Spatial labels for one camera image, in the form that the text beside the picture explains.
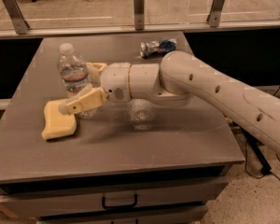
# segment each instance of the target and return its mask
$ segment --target desk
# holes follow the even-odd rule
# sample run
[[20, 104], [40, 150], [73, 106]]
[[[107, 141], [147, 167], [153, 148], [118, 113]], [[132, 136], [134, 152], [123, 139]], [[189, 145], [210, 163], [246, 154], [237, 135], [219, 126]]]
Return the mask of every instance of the desk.
[[127, 106], [106, 103], [73, 136], [41, 138], [47, 101], [66, 97], [57, 73], [58, 47], [74, 45], [88, 62], [144, 60], [143, 41], [177, 39], [180, 32], [45, 38], [0, 121], [1, 204], [39, 223], [185, 223], [201, 219], [207, 200], [244, 161], [223, 115], [194, 97], [188, 107], [155, 106], [154, 128], [139, 132]]

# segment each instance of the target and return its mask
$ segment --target plastic water bottle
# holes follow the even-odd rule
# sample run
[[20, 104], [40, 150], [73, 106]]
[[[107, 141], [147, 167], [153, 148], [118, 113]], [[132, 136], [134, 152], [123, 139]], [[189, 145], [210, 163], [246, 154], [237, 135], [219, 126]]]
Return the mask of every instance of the plastic water bottle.
[[[63, 84], [68, 97], [78, 94], [84, 87], [91, 84], [89, 73], [83, 57], [77, 53], [70, 43], [59, 46], [60, 58], [57, 64], [58, 72], [63, 79]], [[90, 119], [96, 109], [78, 113], [81, 119]]]

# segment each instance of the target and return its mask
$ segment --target sponge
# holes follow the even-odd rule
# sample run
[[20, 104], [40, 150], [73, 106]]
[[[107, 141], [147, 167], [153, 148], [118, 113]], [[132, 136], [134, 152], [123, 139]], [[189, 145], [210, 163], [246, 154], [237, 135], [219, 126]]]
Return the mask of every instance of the sponge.
[[77, 128], [75, 115], [63, 115], [58, 110], [59, 104], [65, 100], [49, 101], [46, 103], [44, 108], [46, 125], [41, 134], [45, 140], [68, 136], [75, 132]]

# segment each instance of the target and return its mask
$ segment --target bottle cap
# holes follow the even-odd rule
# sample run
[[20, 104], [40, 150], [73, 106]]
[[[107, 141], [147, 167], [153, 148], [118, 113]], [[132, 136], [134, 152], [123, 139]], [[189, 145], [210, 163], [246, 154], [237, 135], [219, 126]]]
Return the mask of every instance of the bottle cap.
[[59, 46], [59, 52], [62, 55], [69, 55], [72, 54], [75, 51], [74, 47], [70, 43], [63, 43]]

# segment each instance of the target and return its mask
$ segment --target black drawer handle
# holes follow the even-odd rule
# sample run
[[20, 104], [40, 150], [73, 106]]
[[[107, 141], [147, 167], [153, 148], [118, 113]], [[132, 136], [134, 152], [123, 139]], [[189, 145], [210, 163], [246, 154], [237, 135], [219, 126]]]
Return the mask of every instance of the black drawer handle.
[[135, 221], [134, 221], [134, 224], [138, 224], [139, 222], [138, 222], [138, 219], [136, 219]]
[[105, 204], [105, 197], [102, 198], [102, 207], [105, 210], [133, 208], [137, 205], [137, 203], [138, 203], [138, 195], [137, 194], [134, 194], [134, 196], [133, 196], [133, 203], [132, 204], [127, 204], [127, 205], [106, 205]]

